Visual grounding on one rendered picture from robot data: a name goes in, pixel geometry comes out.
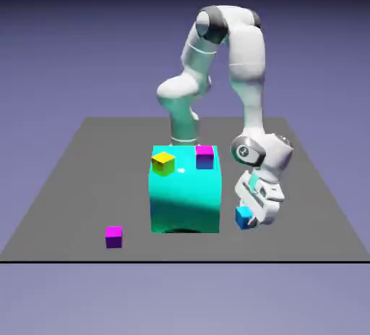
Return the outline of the small magenta cube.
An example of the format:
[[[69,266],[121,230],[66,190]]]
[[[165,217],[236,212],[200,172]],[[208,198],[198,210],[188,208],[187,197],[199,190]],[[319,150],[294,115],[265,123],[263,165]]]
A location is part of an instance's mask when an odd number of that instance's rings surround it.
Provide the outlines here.
[[[205,170],[213,169],[214,166],[214,150],[211,145],[196,145],[196,168]]]
[[[107,249],[122,248],[123,229],[122,226],[107,226],[105,232]]]

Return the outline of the large cyan box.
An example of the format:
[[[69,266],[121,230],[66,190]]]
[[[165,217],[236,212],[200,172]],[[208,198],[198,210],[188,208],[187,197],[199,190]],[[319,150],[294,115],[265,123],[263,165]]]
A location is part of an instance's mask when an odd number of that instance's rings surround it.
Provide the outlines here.
[[[162,177],[148,174],[150,225],[153,233],[218,233],[222,174],[218,148],[213,169],[197,169],[195,145],[155,145],[152,156],[166,152],[176,157],[175,172]]]

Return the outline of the small yellow cube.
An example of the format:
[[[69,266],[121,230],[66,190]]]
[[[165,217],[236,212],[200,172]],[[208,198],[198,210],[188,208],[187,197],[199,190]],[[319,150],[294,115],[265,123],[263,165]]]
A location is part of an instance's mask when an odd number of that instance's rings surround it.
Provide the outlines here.
[[[175,172],[176,157],[166,153],[157,153],[151,158],[152,171],[162,177]]]

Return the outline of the small blue cube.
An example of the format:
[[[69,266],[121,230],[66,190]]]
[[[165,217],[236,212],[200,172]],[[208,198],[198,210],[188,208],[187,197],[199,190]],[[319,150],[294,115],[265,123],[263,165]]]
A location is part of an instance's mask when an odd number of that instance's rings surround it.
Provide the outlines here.
[[[236,224],[241,230],[250,228],[247,226],[247,223],[249,219],[253,216],[254,215],[248,206],[243,205],[243,206],[236,207],[235,220],[236,220]]]

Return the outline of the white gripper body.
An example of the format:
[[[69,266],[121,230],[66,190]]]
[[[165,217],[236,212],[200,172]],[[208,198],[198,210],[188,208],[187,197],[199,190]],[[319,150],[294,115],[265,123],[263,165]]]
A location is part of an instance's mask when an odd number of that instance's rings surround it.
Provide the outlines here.
[[[280,183],[269,183],[254,172],[245,171],[236,183],[240,206],[247,206],[260,224],[271,223],[281,206]]]

